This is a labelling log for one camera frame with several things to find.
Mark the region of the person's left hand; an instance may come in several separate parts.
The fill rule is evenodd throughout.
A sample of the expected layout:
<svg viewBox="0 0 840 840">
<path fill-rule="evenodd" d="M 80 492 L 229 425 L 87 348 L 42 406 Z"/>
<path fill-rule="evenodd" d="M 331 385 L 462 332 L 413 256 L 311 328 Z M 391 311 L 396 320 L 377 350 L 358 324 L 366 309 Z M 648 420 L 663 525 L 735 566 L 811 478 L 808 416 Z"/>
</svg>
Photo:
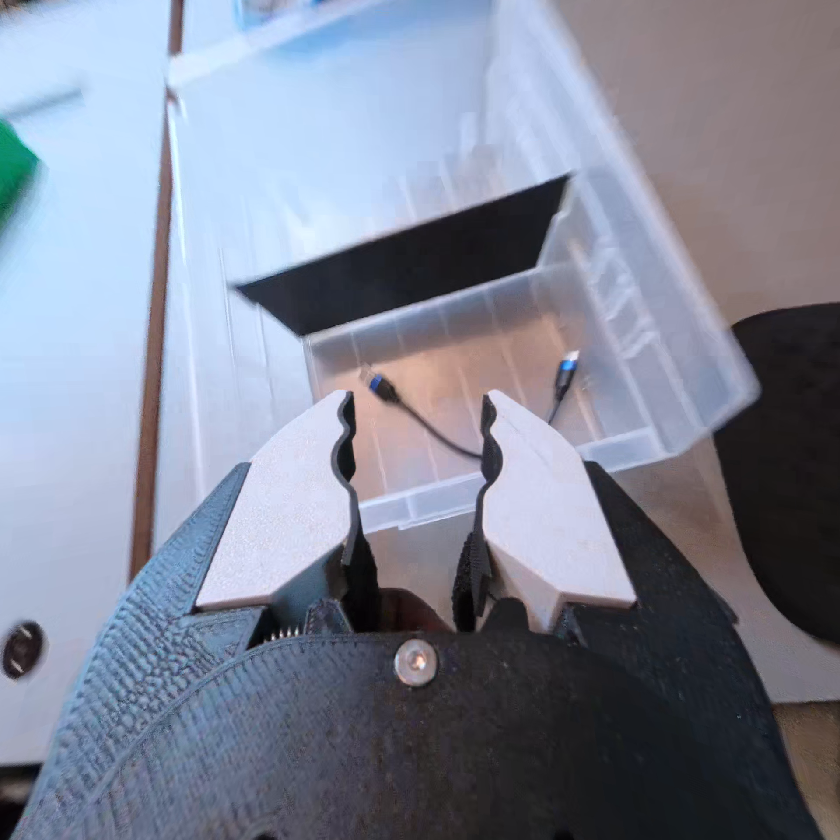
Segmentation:
<svg viewBox="0 0 840 840">
<path fill-rule="evenodd" d="M 451 633 L 453 628 L 424 599 L 394 587 L 380 589 L 379 633 Z"/>
</svg>

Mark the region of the green plastic box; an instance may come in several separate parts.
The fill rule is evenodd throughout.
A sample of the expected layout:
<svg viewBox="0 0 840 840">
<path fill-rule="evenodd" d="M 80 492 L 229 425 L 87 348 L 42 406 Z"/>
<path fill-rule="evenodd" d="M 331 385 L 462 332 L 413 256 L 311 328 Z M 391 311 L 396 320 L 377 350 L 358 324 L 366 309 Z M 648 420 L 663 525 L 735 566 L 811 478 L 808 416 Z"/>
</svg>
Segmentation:
<svg viewBox="0 0 840 840">
<path fill-rule="evenodd" d="M 17 211 L 38 167 L 37 155 L 10 123 L 1 120 L 1 231 Z"/>
</svg>

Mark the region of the clear plastic bin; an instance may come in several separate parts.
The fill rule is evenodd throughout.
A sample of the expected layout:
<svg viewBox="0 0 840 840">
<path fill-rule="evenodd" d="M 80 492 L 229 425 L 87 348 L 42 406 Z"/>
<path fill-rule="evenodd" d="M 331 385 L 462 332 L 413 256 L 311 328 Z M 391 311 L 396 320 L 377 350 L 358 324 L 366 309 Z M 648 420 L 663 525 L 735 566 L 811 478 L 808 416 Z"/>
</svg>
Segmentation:
<svg viewBox="0 0 840 840">
<path fill-rule="evenodd" d="M 327 2 L 171 59 L 162 541 L 238 463 L 355 393 L 368 533 L 471 511 L 482 396 L 615 473 L 682 455 L 760 387 L 553 2 Z M 298 337 L 234 286 L 571 175 L 538 264 Z"/>
</svg>

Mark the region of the round metal desk grommet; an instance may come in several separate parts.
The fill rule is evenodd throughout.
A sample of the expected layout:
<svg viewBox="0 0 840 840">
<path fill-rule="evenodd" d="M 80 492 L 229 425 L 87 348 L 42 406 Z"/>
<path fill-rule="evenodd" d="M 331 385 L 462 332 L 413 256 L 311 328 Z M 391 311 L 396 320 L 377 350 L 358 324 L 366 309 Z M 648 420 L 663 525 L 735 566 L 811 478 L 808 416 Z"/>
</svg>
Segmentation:
<svg viewBox="0 0 840 840">
<path fill-rule="evenodd" d="M 45 631 L 36 621 L 26 620 L 12 626 L 2 642 L 3 674 L 13 681 L 26 677 L 38 665 L 46 646 Z"/>
</svg>

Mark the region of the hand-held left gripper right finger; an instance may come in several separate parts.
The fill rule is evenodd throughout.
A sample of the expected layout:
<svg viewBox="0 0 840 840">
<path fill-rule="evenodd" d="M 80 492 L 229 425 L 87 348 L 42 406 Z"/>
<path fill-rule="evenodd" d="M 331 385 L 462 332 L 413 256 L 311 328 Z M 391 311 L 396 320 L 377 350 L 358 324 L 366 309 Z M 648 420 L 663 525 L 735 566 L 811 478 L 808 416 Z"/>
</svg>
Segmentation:
<svg viewBox="0 0 840 840">
<path fill-rule="evenodd" d="M 484 482 L 456 568 L 456 629 L 474 632 L 506 599 L 541 634 L 566 606 L 634 607 L 634 584 L 574 446 L 499 390 L 483 396 L 480 422 Z"/>
</svg>

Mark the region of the black usb cable blue plugs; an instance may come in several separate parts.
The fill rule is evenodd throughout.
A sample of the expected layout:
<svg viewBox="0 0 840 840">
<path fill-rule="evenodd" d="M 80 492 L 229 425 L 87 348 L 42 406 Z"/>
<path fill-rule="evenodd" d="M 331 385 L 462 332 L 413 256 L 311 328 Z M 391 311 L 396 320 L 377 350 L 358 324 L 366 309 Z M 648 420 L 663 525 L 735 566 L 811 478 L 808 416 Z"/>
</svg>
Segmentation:
<svg viewBox="0 0 840 840">
<path fill-rule="evenodd" d="M 574 378 L 579 367 L 581 352 L 573 350 L 567 353 L 558 366 L 556 375 L 553 381 L 552 389 L 552 404 L 545 422 L 549 426 L 553 426 L 564 399 L 570 391 Z M 428 422 L 415 408 L 406 402 L 402 395 L 397 391 L 394 383 L 386 378 L 382 373 L 373 371 L 369 365 L 363 366 L 360 373 L 360 380 L 362 384 L 370 391 L 380 402 L 388 406 L 393 406 L 408 417 L 410 417 L 415 424 L 420 426 L 426 433 L 436 440 L 439 444 L 446 447 L 450 452 L 461 456 L 463 458 L 480 462 L 482 458 L 481 451 L 473 451 L 460 446 L 456 441 L 445 436 L 434 425 Z"/>
</svg>

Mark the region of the black divider panel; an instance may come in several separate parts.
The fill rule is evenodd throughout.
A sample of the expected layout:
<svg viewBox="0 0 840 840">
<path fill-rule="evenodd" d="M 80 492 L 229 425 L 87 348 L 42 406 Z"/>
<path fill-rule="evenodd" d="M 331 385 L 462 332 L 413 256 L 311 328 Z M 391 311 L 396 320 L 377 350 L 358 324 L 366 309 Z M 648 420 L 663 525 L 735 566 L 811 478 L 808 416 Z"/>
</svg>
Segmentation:
<svg viewBox="0 0 840 840">
<path fill-rule="evenodd" d="M 571 175 L 237 284 L 306 337 L 533 269 Z"/>
</svg>

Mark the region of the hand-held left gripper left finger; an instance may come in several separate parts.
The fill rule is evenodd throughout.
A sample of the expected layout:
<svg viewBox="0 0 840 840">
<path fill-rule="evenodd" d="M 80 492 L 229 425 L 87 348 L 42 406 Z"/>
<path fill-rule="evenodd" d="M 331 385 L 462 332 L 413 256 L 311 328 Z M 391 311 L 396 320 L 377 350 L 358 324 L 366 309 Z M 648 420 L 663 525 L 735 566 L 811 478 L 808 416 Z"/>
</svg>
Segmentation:
<svg viewBox="0 0 840 840">
<path fill-rule="evenodd" d="M 195 609 L 266 607 L 280 629 L 336 600 L 355 632 L 373 632 L 382 598 L 364 537 L 355 472 L 354 395 L 336 390 L 247 463 Z"/>
</svg>

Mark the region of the black round pad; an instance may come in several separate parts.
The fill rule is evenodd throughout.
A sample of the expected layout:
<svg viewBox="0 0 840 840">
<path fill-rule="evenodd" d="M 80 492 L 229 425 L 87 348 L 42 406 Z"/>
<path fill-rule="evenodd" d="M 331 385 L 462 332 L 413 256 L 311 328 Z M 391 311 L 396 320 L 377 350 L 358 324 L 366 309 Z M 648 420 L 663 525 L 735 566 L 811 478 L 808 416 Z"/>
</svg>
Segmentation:
<svg viewBox="0 0 840 840">
<path fill-rule="evenodd" d="M 715 433 L 733 519 L 773 606 L 839 643 L 839 304 L 767 311 L 733 335 L 757 401 Z"/>
</svg>

